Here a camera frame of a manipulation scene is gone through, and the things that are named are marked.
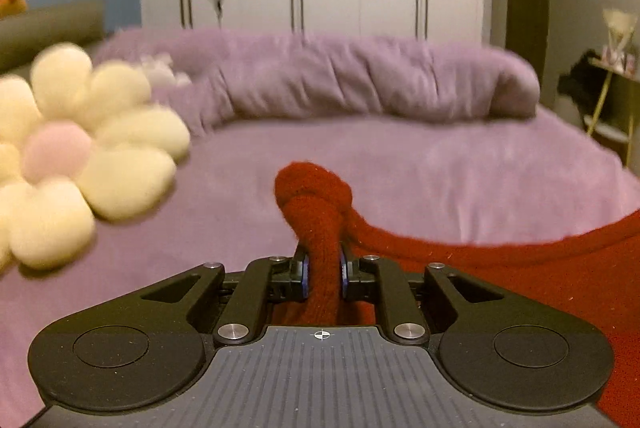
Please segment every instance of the gray ribbed plate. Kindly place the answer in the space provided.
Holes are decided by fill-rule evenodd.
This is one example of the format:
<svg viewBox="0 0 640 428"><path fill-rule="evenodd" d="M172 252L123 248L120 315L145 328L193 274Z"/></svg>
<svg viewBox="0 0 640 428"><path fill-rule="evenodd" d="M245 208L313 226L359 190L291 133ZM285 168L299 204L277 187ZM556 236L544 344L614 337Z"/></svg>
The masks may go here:
<svg viewBox="0 0 640 428"><path fill-rule="evenodd" d="M611 428L587 406L552 416L506 413L446 381L423 348L377 328L269 327L218 351L184 394L149 410L90 416L51 408L38 428Z"/></svg>

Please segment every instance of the purple duvet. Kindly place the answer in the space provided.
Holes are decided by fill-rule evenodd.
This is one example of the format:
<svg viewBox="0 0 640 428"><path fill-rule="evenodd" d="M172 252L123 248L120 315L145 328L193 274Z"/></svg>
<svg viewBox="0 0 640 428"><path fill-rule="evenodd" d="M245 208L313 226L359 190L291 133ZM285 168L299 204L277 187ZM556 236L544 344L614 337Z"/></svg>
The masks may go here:
<svg viewBox="0 0 640 428"><path fill-rule="evenodd" d="M500 50L414 40L127 30L96 62L168 52L193 84L155 93L193 134L153 214L98 227L48 275L0 277L0 426L42 406L26 354L50 322L204 261L241 270L296 244L273 179L294 160L338 173L372 224L447 243L554 241L640 206L620 160L538 105L530 66Z"/></svg>

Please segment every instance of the pink flower center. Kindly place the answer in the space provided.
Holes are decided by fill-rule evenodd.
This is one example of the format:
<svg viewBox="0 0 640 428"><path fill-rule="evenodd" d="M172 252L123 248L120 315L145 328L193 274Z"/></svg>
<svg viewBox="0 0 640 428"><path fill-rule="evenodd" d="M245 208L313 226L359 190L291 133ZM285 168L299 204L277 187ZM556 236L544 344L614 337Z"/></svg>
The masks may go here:
<svg viewBox="0 0 640 428"><path fill-rule="evenodd" d="M91 153L92 138L76 123L52 121L34 132L22 150L22 176L31 184L47 177L78 175Z"/></svg>

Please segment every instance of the red fabric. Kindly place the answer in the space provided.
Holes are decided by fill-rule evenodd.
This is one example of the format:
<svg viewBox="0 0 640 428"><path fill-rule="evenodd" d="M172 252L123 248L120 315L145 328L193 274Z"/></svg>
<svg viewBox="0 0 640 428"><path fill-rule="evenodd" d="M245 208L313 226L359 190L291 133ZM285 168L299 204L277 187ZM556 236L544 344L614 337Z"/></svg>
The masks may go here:
<svg viewBox="0 0 640 428"><path fill-rule="evenodd" d="M310 256L310 297L280 305L286 325L372 324L373 310L340 302L338 241L354 255L378 254L405 271L444 262L597 326L616 358L598 406L625 428L640 428L640 211L581 236L544 245L453 246L403 238L369 225L351 207L351 188L311 163L276 177L275 196Z"/></svg>

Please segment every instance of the stuffed animal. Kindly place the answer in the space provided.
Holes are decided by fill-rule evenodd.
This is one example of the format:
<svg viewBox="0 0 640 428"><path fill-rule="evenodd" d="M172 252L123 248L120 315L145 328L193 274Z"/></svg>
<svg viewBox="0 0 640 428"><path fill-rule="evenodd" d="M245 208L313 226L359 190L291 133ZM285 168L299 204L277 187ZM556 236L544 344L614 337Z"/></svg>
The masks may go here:
<svg viewBox="0 0 640 428"><path fill-rule="evenodd" d="M0 20L23 13L28 8L27 0L0 0Z"/></svg>
<svg viewBox="0 0 640 428"><path fill-rule="evenodd" d="M150 94L140 70L94 69L69 43L36 57L31 87L0 77L0 266L62 266L91 244L94 214L125 220L161 200L190 134Z"/></svg>
<svg viewBox="0 0 640 428"><path fill-rule="evenodd" d="M140 59L140 65L137 66L137 69L145 74L152 87L163 84L174 86L191 84L191 79L184 72L174 74L174 71L171 69L172 64L173 61L168 54L160 54L155 58L143 56Z"/></svg>

